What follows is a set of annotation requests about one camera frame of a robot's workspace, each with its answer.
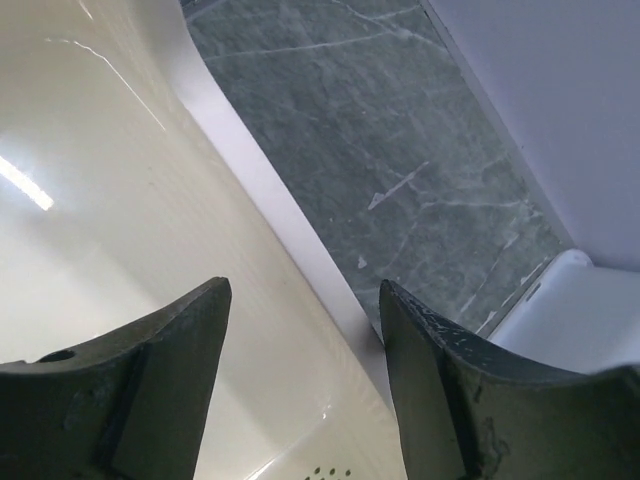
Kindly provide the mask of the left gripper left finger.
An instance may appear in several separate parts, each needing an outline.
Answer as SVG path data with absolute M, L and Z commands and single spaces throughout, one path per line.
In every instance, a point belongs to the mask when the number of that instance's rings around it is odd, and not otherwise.
M 230 306 L 215 277 L 95 339 L 3 364 L 2 477 L 192 478 Z

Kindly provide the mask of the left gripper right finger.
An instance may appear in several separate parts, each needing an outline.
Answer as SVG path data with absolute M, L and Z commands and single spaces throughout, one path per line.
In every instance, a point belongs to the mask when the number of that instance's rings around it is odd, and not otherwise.
M 379 310 L 411 479 L 635 479 L 639 369 L 579 374 L 499 347 L 391 280 Z

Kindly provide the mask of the large white plastic container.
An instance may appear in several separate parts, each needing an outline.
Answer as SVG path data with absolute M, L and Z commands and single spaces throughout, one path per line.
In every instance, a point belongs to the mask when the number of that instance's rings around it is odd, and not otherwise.
M 537 362 L 582 374 L 639 363 L 639 274 L 557 255 L 488 336 Z

